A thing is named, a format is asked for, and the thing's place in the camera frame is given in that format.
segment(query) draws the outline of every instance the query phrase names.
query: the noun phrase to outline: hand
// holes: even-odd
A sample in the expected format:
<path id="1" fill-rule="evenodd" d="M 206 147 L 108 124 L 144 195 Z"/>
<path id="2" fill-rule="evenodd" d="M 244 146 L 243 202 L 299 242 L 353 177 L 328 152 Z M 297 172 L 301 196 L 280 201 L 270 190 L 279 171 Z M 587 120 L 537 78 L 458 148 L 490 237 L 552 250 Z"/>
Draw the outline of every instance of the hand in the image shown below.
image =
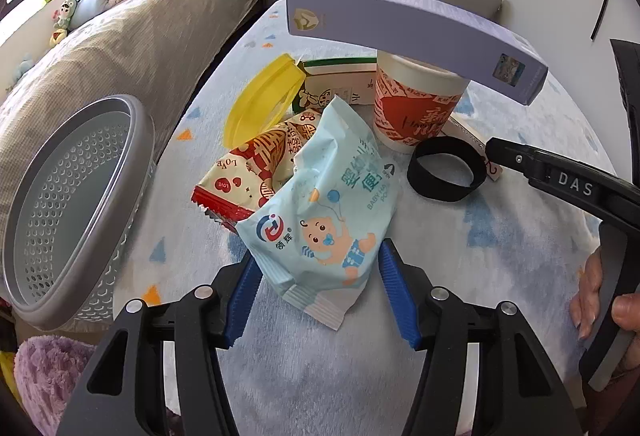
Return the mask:
<path id="1" fill-rule="evenodd" d="M 584 340 L 591 335 L 593 323 L 600 314 L 598 292 L 602 286 L 602 261 L 598 248 L 587 259 L 584 274 L 580 277 L 578 292 L 569 304 L 569 313 L 578 337 Z M 640 366 L 640 294 L 620 295 L 613 301 L 611 316 L 614 322 L 626 331 L 636 332 L 629 349 L 620 362 L 622 371 Z"/>

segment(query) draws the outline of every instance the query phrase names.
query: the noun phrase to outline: tablecloth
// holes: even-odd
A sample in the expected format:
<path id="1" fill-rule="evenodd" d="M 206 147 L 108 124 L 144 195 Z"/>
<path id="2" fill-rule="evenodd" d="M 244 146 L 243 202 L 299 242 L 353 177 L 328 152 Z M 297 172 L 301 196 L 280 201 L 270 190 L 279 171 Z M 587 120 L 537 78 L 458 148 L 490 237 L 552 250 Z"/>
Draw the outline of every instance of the tablecloth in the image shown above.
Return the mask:
<path id="1" fill-rule="evenodd" d="M 196 96 L 162 155 L 134 223 L 114 294 L 114 313 L 134 297 L 180 299 L 209 283 L 244 246 L 204 216 L 193 187 L 225 153 L 222 128 L 245 85 L 287 52 L 304 60 L 373 55 L 358 46 L 287 33 L 275 3 L 226 56 Z M 372 124 L 371 106 L 355 106 Z M 481 135 L 548 149 L 613 172 L 597 136 L 549 74 L 530 106 L 472 82 L 458 116 Z M 401 171 L 398 209 L 388 229 L 405 262 L 462 300 L 515 302 L 562 378 L 577 371 L 580 347 L 567 313 L 577 273 L 598 245 L 598 220 L 530 187 L 509 169 L 457 203 L 424 199 L 406 183 L 409 156 L 381 146 Z M 174 355 L 165 352 L 168 406 L 179 410 Z M 477 352 L 470 352 L 459 429 L 470 428 Z M 378 270 L 334 332 L 278 298 L 262 281 L 244 336 L 219 352 L 226 392 L 242 435 L 400 434 L 424 354 L 401 339 Z"/>

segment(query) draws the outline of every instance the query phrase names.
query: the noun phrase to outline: blue gripper pad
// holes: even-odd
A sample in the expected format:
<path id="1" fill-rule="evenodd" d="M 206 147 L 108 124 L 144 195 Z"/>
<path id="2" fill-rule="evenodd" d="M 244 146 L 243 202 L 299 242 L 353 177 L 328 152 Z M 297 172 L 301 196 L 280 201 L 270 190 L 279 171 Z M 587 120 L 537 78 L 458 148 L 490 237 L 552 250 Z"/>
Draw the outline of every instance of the blue gripper pad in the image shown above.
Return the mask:
<path id="1" fill-rule="evenodd" d="M 378 266 L 385 285 L 386 296 L 391 303 L 391 309 L 396 316 L 398 329 L 404 340 L 417 350 L 421 341 L 418 330 L 417 308 L 414 299 L 407 288 L 399 268 L 402 260 L 389 239 L 385 239 L 378 252 Z"/>
<path id="2" fill-rule="evenodd" d="M 242 337 L 242 333 L 244 333 L 244 327 L 254 305 L 255 294 L 258 292 L 261 280 L 262 272 L 255 259 L 251 257 L 238 279 L 238 285 L 226 307 L 224 336 L 229 347 L 232 347 L 236 339 Z"/>

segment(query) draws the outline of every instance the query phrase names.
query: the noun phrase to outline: black wristband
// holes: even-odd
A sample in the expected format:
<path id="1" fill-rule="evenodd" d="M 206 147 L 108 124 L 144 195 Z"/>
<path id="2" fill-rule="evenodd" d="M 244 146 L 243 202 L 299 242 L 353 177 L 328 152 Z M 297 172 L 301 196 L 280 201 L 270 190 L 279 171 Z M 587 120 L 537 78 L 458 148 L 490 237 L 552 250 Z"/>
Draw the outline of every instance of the black wristband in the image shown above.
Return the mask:
<path id="1" fill-rule="evenodd" d="M 468 187 L 441 180 L 418 163 L 418 159 L 430 154 L 451 154 L 460 158 L 471 169 L 474 180 Z M 476 190 L 486 178 L 484 159 L 467 142 L 452 136 L 437 136 L 418 143 L 406 173 L 412 189 L 423 197 L 439 201 L 459 201 Z"/>

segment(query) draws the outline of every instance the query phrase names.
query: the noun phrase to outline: paper cup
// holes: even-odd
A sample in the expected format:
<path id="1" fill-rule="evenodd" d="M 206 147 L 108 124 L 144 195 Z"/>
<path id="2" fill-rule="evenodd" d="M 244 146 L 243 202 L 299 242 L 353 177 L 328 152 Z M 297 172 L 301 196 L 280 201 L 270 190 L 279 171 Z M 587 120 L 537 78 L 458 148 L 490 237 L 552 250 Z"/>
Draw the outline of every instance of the paper cup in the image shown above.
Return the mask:
<path id="1" fill-rule="evenodd" d="M 440 133 L 468 84 L 448 70 L 378 51 L 376 136 L 411 154 L 420 141 Z"/>

